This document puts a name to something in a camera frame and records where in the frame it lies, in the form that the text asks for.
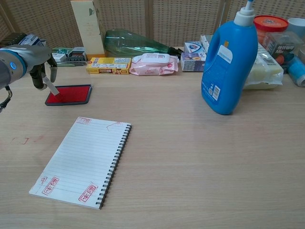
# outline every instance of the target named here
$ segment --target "green plastic bottle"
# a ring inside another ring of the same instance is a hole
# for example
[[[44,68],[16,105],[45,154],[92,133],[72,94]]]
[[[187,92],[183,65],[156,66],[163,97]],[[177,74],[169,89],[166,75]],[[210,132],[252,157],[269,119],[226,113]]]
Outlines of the green plastic bottle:
[[[107,30],[104,40],[108,56],[134,57],[144,53],[167,53],[180,57],[182,50],[161,44],[124,29]]]

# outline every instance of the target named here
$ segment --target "cardboard box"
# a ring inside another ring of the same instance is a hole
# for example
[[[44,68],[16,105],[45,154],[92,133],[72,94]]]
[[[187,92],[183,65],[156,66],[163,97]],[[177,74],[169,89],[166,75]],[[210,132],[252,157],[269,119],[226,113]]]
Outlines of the cardboard box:
[[[200,36],[200,43],[203,46],[205,53],[208,53],[212,37],[213,37],[213,35],[201,35]]]
[[[204,49],[200,42],[185,42],[184,52],[188,53],[204,53]]]
[[[187,53],[181,54],[181,68],[184,72],[203,72],[206,54],[201,53]]]
[[[93,57],[86,68],[89,74],[129,74],[131,58]]]
[[[25,38],[23,38],[20,42],[20,45],[37,45],[37,46],[44,46],[40,39],[34,35],[34,34],[29,34]]]
[[[71,0],[72,9],[88,59],[105,57],[98,1]]]

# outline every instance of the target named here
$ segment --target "red lid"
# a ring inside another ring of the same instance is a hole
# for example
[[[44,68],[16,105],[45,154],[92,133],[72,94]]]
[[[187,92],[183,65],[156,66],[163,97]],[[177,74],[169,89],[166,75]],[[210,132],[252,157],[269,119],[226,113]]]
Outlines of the red lid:
[[[265,32],[283,32],[288,27],[287,20],[268,15],[256,16],[254,18],[254,24],[258,30]]]

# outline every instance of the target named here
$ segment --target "wooden table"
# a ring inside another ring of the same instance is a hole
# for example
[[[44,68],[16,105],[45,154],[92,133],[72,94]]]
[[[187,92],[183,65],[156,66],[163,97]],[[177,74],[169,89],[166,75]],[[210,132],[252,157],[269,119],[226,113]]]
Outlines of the wooden table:
[[[59,68],[57,85],[94,88],[87,105],[58,107],[30,77],[12,84],[0,114],[0,228],[305,228],[305,89],[285,76],[222,116],[201,97],[201,76]],[[102,210],[28,194],[78,116],[133,125]]]

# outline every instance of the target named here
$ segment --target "red stamp mark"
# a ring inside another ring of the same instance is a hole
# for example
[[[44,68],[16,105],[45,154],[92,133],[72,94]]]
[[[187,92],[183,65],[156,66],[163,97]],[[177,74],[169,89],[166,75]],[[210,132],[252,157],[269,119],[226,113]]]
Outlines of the red stamp mark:
[[[41,177],[40,178],[40,181],[41,181],[41,184],[43,185],[43,183],[48,179],[48,177]]]
[[[59,178],[53,177],[52,180],[46,186],[46,188],[42,191],[42,193],[45,194],[45,195],[49,195],[54,190],[58,181],[59,181]]]
[[[86,202],[92,193],[97,189],[97,186],[91,184],[87,189],[82,193],[82,195],[78,198],[81,202]]]
[[[123,123],[115,122],[115,123],[112,123],[111,125],[108,125],[108,126],[106,127],[108,131],[109,131],[109,127],[112,126],[112,125],[122,126]]]
[[[11,140],[11,142],[14,141],[15,139],[16,139],[16,138],[14,137],[14,138]],[[11,142],[10,142],[10,143],[11,143]]]
[[[38,142],[38,141],[42,140],[43,138],[44,138],[44,136],[40,135],[34,142]]]
[[[91,119],[89,118],[83,118],[83,117],[78,117],[76,120],[77,123],[81,123],[81,124],[86,124],[88,125],[91,122]]]
[[[26,137],[26,138],[25,138],[25,142],[24,142],[24,143],[22,143],[22,145],[25,145],[25,144],[28,142],[28,140],[29,140],[29,138],[28,138],[28,137]]]

